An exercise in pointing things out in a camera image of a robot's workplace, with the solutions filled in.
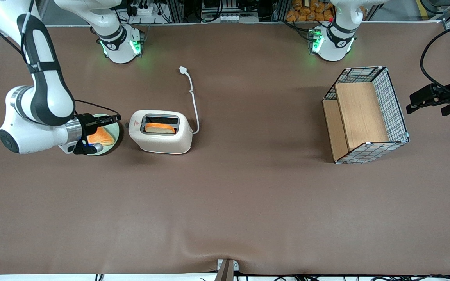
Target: white power cord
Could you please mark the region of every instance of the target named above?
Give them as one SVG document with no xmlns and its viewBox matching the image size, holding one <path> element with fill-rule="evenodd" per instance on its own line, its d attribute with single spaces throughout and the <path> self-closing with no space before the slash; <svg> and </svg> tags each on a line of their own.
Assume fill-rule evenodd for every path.
<svg viewBox="0 0 450 281">
<path fill-rule="evenodd" d="M 197 107 L 195 106 L 195 95 L 193 93 L 192 78 L 191 75 L 189 74 L 189 71 L 183 66 L 180 66 L 180 73 L 187 75 L 187 77 L 189 78 L 189 82 L 191 83 L 191 90 L 189 91 L 189 93 L 191 93 L 192 95 L 192 102 L 194 105 L 194 112 L 195 112 L 195 121 L 197 122 L 197 130 L 195 130 L 195 132 L 192 133 L 192 135 L 195 135 L 196 133 L 199 133 L 200 126 L 199 126 L 199 115 L 197 114 Z"/>
</svg>

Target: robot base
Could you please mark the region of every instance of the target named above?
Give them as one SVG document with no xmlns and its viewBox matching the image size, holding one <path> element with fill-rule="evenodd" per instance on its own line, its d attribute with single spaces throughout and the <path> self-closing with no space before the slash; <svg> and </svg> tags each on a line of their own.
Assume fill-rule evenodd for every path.
<svg viewBox="0 0 450 281">
<path fill-rule="evenodd" d="M 108 57 L 116 64 L 131 62 L 135 57 L 141 57 L 143 51 L 145 34 L 131 25 L 123 25 L 123 27 L 127 32 L 126 40 L 117 50 L 110 50 L 103 43 L 101 44 L 104 48 L 105 57 Z"/>
<path fill-rule="evenodd" d="M 337 62 L 345 57 L 345 55 L 350 52 L 350 47 L 354 42 L 352 39 L 348 44 L 345 41 L 345 46 L 343 48 L 338 48 L 334 43 L 327 37 L 327 28 L 324 25 L 319 25 L 315 27 L 315 30 L 320 30 L 319 38 L 314 43 L 309 43 L 309 48 L 311 48 L 311 53 L 316 53 L 322 59 L 329 62 Z"/>
</svg>

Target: wooden board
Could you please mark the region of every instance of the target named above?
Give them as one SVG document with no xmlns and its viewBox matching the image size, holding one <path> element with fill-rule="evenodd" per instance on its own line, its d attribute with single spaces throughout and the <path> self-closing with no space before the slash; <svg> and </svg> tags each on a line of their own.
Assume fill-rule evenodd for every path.
<svg viewBox="0 0 450 281">
<path fill-rule="evenodd" d="M 331 143 L 332 158 L 336 162 L 348 153 L 338 101 L 325 100 L 322 101 L 322 106 L 324 108 L 327 132 L 329 133 L 329 141 Z"/>
<path fill-rule="evenodd" d="M 371 82 L 335 85 L 348 150 L 364 142 L 389 141 Z"/>
</svg>

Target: plug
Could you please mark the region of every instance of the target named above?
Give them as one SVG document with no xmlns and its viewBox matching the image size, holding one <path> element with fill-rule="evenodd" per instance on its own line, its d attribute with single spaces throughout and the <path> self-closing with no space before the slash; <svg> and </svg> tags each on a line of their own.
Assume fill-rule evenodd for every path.
<svg viewBox="0 0 450 281">
<path fill-rule="evenodd" d="M 180 73 L 181 74 L 185 74 L 187 72 L 188 72 L 188 70 L 186 68 L 184 68 L 183 66 L 180 66 Z"/>
</svg>

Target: wire mesh basket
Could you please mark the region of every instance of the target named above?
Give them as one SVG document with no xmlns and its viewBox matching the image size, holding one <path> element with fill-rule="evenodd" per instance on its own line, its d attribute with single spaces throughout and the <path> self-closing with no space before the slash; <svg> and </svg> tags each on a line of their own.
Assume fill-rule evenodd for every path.
<svg viewBox="0 0 450 281">
<path fill-rule="evenodd" d="M 334 162 L 336 164 L 368 163 L 409 142 L 409 133 L 405 126 L 404 116 L 386 66 L 348 68 L 343 70 L 325 95 L 323 101 L 338 99 L 335 89 L 336 84 L 353 82 L 373 83 L 389 141 L 364 142 L 343 157 L 335 160 Z"/>
</svg>

